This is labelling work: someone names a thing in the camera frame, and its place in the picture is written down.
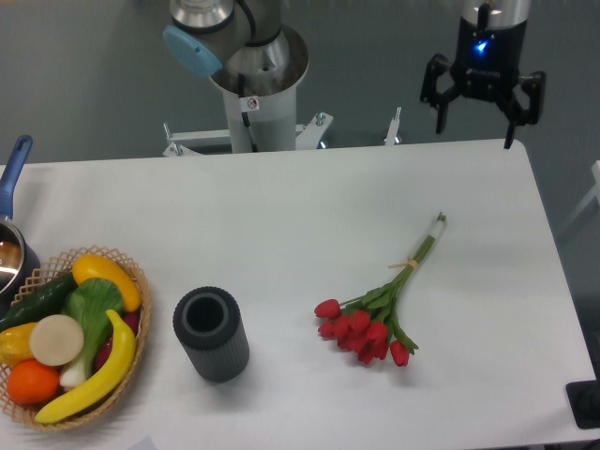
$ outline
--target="yellow squash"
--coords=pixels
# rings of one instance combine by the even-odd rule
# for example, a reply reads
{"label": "yellow squash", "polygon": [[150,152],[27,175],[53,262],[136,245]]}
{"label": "yellow squash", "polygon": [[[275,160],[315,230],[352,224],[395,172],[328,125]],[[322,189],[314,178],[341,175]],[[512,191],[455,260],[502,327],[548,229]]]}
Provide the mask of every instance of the yellow squash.
{"label": "yellow squash", "polygon": [[137,311],[142,304],[140,292],[133,280],[116,262],[92,253],[81,256],[73,264],[73,277],[78,285],[89,278],[104,278],[116,284],[123,296],[126,312]]}
{"label": "yellow squash", "polygon": [[36,415],[40,424],[53,424],[83,411],[108,395],[127,375],[135,355],[131,328],[112,309],[106,311],[112,323],[112,350],[98,372],[83,384],[44,406]]}
{"label": "yellow squash", "polygon": [[0,333],[0,363],[15,367],[19,363],[32,359],[29,337],[36,322],[13,326]]}

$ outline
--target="saucepan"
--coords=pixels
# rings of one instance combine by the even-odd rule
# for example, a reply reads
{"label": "saucepan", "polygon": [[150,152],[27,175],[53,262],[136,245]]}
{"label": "saucepan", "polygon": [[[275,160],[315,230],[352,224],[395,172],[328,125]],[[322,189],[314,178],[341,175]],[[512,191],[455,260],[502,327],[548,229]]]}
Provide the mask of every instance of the saucepan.
{"label": "saucepan", "polygon": [[33,142],[31,136],[17,140],[0,178],[0,318],[7,313],[27,277],[39,267],[38,256],[11,222],[15,186]]}

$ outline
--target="gray floor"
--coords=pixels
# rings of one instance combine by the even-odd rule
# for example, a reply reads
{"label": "gray floor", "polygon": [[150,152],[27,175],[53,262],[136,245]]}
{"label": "gray floor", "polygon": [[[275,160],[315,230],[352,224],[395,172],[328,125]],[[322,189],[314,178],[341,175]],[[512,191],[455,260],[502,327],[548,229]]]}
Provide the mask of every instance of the gray floor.
{"label": "gray floor", "polygon": [[[188,74],[161,42],[167,0],[0,0],[0,162],[20,134],[31,162],[159,158],[173,132],[226,127],[219,93]],[[405,143],[502,138],[492,105],[459,99],[446,131],[419,102],[427,60],[454,56],[453,0],[283,0],[307,42],[298,120],[335,116],[333,146],[379,143],[402,106]],[[528,148],[548,221],[559,224],[593,186],[600,159],[599,0],[533,0],[524,73],[547,73],[541,122],[517,132]],[[557,243],[580,321],[600,330],[600,214]]]}

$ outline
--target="yellow banana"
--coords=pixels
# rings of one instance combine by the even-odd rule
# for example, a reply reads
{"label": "yellow banana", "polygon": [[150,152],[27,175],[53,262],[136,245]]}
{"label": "yellow banana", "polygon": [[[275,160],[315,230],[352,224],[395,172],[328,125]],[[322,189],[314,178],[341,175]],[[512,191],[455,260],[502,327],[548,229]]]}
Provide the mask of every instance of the yellow banana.
{"label": "yellow banana", "polygon": [[53,424],[83,411],[108,395],[127,375],[135,355],[135,335],[114,310],[106,315],[112,323],[111,354],[98,372],[83,384],[44,406],[36,415],[40,424]]}

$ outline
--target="bok choy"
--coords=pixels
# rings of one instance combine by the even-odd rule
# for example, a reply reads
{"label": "bok choy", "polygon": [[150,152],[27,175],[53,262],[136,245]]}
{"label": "bok choy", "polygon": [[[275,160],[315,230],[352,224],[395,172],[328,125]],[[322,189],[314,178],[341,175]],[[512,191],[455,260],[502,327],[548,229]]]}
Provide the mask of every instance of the bok choy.
{"label": "bok choy", "polygon": [[113,330],[106,315],[108,309],[123,313],[123,297],[117,286],[108,279],[90,278],[67,298],[63,313],[82,326],[83,348],[61,370],[60,384],[64,388],[72,389],[92,376],[96,353]]}

